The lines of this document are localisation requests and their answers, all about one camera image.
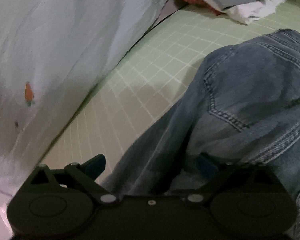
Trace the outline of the pale carrot print sheet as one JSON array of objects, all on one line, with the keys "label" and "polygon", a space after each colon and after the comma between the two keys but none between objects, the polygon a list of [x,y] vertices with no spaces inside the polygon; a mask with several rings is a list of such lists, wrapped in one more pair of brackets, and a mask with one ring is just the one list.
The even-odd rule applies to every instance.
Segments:
[{"label": "pale carrot print sheet", "polygon": [[0,192],[17,192],[166,1],[0,0]]}]

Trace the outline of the blue denim jeans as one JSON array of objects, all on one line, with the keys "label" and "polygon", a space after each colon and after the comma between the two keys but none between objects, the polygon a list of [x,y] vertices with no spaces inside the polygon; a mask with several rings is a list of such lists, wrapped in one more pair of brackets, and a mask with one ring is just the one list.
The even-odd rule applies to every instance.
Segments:
[{"label": "blue denim jeans", "polygon": [[125,152],[102,186],[122,195],[173,194],[222,166],[272,169],[298,207],[300,33],[282,29],[207,55],[185,94]]}]

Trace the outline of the red orange garment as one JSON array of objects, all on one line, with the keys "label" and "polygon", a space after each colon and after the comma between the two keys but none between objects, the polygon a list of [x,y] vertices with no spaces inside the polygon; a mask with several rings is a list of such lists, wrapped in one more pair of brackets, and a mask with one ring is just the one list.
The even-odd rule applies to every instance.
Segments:
[{"label": "red orange garment", "polygon": [[211,5],[207,4],[206,2],[204,2],[203,0],[182,0],[185,3],[188,4],[194,4],[197,6],[201,6],[201,7],[205,7],[208,8],[210,11],[212,11],[216,16],[223,14],[223,12],[214,9],[213,7],[211,7]]}]

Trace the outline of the green grid cutting mat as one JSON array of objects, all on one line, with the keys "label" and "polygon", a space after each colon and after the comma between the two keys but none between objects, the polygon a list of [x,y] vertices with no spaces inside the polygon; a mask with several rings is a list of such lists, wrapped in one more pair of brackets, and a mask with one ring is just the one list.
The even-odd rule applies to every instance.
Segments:
[{"label": "green grid cutting mat", "polygon": [[204,57],[277,29],[300,33],[300,2],[249,25],[189,5],[145,35],[98,85],[43,159],[50,168],[103,154],[109,175],[129,146],[186,91]]}]

